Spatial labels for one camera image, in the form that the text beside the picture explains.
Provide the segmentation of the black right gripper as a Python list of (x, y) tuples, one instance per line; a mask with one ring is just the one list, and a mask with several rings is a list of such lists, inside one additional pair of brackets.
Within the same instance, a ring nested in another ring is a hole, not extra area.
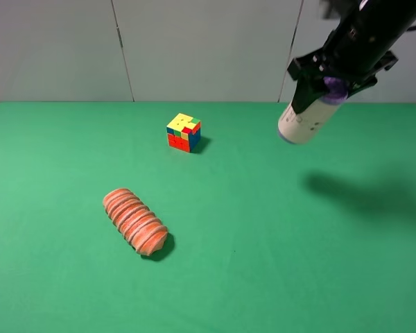
[(370, 78), (391, 69), (398, 61), (384, 41), (369, 37), (360, 24), (340, 22), (319, 49), (293, 58), (287, 72), (297, 80), (291, 107), (303, 113), (314, 101), (328, 94), (325, 76), (346, 80), (347, 98), (374, 87)]

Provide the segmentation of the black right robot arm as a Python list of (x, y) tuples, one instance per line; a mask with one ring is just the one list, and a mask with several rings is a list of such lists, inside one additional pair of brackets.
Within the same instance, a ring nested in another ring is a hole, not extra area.
[(291, 60), (287, 72), (297, 83), (291, 101), (295, 113), (330, 93), (326, 78), (341, 80), (348, 96), (376, 85), (376, 74), (398, 61), (390, 47), (415, 20), (416, 0), (353, 6), (321, 48)]

